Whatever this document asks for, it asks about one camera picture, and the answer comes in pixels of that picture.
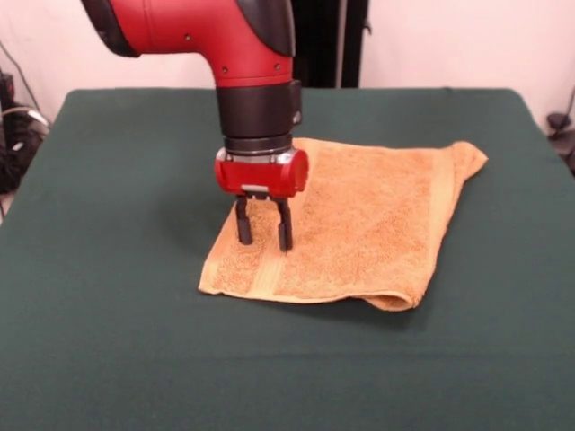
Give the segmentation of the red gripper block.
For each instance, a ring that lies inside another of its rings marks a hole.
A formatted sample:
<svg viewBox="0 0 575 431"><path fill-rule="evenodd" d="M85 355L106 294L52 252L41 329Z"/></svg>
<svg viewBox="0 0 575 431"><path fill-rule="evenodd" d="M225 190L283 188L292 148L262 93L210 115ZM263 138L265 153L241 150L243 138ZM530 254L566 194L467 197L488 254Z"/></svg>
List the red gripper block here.
<svg viewBox="0 0 575 431"><path fill-rule="evenodd" d="M252 244L252 229L247 215L248 198L243 194L266 194L274 199L279 212L279 248L293 249L291 211L287 198L305 190L309 158L304 150L290 148L280 154L241 156L221 148L215 160L215 174L220 188L235 194L235 217L238 240Z"/></svg>

